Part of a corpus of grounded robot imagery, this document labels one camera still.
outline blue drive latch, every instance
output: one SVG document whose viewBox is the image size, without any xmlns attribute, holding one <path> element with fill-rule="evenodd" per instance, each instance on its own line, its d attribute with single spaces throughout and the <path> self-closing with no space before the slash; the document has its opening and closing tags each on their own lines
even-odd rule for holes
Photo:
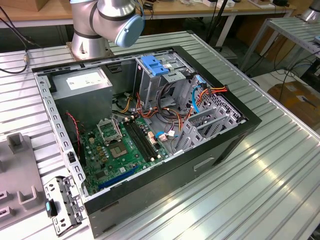
<svg viewBox="0 0 320 240">
<path fill-rule="evenodd" d="M 141 60 L 143 64 L 152 72 L 153 76 L 159 76 L 169 72 L 169 70 L 162 66 L 160 61 L 154 56 L 142 56 Z"/>
</svg>

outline red cable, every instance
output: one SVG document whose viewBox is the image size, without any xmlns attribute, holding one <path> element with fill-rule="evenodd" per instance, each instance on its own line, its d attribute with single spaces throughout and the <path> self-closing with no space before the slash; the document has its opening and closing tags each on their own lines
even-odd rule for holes
<svg viewBox="0 0 320 240">
<path fill-rule="evenodd" d="M 78 141 L 78 156 L 80 156 L 80 138 L 79 138 L 79 129 L 78 129 L 77 121 L 74 118 L 74 116 L 72 116 L 69 112 L 66 112 L 65 114 L 68 115 L 74 123 L 75 130 L 76 130 L 76 139 Z"/>
</svg>

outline gray robot arm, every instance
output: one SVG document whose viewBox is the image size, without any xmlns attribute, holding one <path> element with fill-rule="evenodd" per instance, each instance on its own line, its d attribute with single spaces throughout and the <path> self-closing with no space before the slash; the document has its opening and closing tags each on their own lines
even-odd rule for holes
<svg viewBox="0 0 320 240">
<path fill-rule="evenodd" d="M 71 0 L 74 35 L 72 53 L 79 59 L 106 57 L 107 40 L 130 47 L 140 36 L 144 20 L 133 0 Z"/>
<path fill-rule="evenodd" d="M 309 8 L 299 17 L 302 20 L 313 24 L 318 21 L 319 14 L 320 14 L 320 0 L 313 0 Z"/>
</svg>

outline metal rail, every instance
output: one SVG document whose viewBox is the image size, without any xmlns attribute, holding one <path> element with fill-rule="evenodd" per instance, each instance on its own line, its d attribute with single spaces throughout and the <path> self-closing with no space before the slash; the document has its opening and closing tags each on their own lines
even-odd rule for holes
<svg viewBox="0 0 320 240">
<path fill-rule="evenodd" d="M 262 123 L 226 161 L 98 239 L 307 239 L 320 222 L 319 136 L 194 34 L 142 36 L 131 48 L 111 49 L 122 54 L 172 45 L 228 84 Z M 23 55 L 0 54 L 0 68 L 19 69 Z M 73 61 L 65 46 L 32 50 L 30 58 L 31 67 Z M 0 72 L 0 123 L 1 140 L 14 132 L 31 137 L 43 183 L 68 174 L 30 69 Z M 0 239 L 9 237 L 55 239 L 55 231 L 43 211 L 0 231 Z M 92 238 L 85 220 L 61 239 Z"/>
</svg>

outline blue pcie slot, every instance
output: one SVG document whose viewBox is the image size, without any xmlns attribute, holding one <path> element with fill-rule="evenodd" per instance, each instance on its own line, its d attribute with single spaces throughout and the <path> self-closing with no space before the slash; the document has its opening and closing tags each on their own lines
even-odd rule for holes
<svg viewBox="0 0 320 240">
<path fill-rule="evenodd" d="M 136 170 L 138 167 L 139 167 L 139 165 L 138 165 L 138 166 L 135 166 L 135 167 L 132 168 L 130 171 L 127 171 L 127 172 L 125 172 L 125 173 L 123 173 L 123 174 L 121 174 L 121 175 L 119 175 L 119 176 L 116 176 L 116 177 L 114 177 L 114 178 L 112 178 L 112 179 L 110 179 L 110 180 L 108 180 L 108 181 L 106 181 L 106 182 L 104 182 L 104 183 L 99 184 L 99 185 L 98 185 L 99 190 L 104 189 L 104 188 L 106 188 L 106 187 L 109 187 L 109 186 L 111 186 L 111 185 L 113 185 L 113 184 L 115 184 L 115 183 L 117 183 L 117 182 L 120 182 L 121 180 L 126 179 L 127 177 L 135 174 L 135 170 Z"/>
</svg>

